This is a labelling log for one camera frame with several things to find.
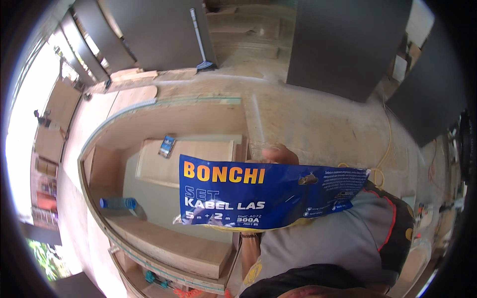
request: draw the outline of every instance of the blue plastic bag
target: blue plastic bag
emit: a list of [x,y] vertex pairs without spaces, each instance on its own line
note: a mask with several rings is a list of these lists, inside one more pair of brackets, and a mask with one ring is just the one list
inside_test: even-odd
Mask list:
[[260,231],[351,208],[369,169],[179,158],[180,221]]

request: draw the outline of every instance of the yellow welding cable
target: yellow welding cable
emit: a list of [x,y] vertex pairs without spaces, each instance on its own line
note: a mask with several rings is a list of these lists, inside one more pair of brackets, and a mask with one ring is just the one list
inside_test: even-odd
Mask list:
[[[389,143],[388,143],[388,147],[386,149],[386,152],[384,153],[383,157],[381,158],[381,160],[378,162],[378,165],[376,166],[376,168],[371,168],[371,171],[374,171],[374,176],[373,176],[373,181],[374,181],[374,185],[376,185],[378,188],[382,188],[384,186],[384,181],[385,181],[385,178],[384,178],[384,173],[382,172],[382,170],[379,168],[383,162],[385,161],[385,159],[387,158],[389,152],[391,151],[391,144],[393,142],[393,132],[391,130],[391,123],[389,122],[389,117],[387,115],[387,110],[386,110],[386,105],[384,104],[384,96],[383,96],[383,107],[384,107],[384,113],[386,114],[386,120],[388,122],[388,128],[389,128]],[[347,164],[345,163],[340,163],[338,165],[338,167],[341,167],[341,166],[345,166],[345,167],[349,167]],[[383,178],[382,182],[380,185],[377,184],[376,182],[376,173],[380,173],[381,174],[381,177]]]

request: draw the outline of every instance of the plants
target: plants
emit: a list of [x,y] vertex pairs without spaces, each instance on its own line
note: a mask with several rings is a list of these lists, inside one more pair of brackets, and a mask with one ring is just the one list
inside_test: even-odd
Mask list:
[[40,243],[28,238],[27,243],[35,256],[35,259],[38,261],[41,268],[45,270],[48,280],[57,280],[71,275],[68,268],[56,253],[55,248],[46,243]]

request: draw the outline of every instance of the workshop floor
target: workshop floor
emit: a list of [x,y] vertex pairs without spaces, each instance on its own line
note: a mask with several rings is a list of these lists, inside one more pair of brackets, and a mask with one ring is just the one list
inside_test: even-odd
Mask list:
[[[380,162],[390,142],[382,86],[376,88],[366,103],[355,103],[287,85],[288,59],[287,51],[281,51],[278,58],[254,58],[246,51],[230,52],[220,57],[221,68],[214,72],[194,75],[195,71],[189,70],[163,73],[155,79],[114,82],[109,93],[96,93],[89,102],[80,103],[58,176],[59,227],[63,246],[75,252],[82,270],[106,296],[120,298],[127,293],[109,257],[109,241],[86,207],[77,158],[88,137],[107,118],[120,90],[155,85],[159,89],[158,101],[179,96],[241,97],[253,159],[260,159],[263,147],[279,142],[294,151],[302,164],[346,163],[373,168]],[[99,84],[90,91],[102,92],[102,89]],[[415,195],[415,212],[421,202],[432,203],[438,210],[443,196],[427,177],[434,144],[418,148],[394,115],[388,113],[388,117],[392,137],[389,155],[380,167],[385,177],[383,189],[397,197]],[[440,142],[437,146],[435,181],[444,185],[444,152]],[[382,178],[376,177],[376,182],[381,184]],[[438,212],[434,212],[430,224],[419,231],[421,239],[433,242],[437,222]]]

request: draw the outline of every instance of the broom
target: broom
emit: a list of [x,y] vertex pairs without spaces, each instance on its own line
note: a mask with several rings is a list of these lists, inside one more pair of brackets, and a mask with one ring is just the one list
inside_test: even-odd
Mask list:
[[190,16],[194,22],[194,28],[196,29],[197,42],[199,43],[200,53],[202,55],[202,63],[197,65],[197,72],[212,71],[217,69],[217,66],[206,60],[206,55],[204,53],[204,47],[202,46],[202,39],[200,38],[199,27],[197,26],[196,20],[196,10],[194,8],[190,9]]

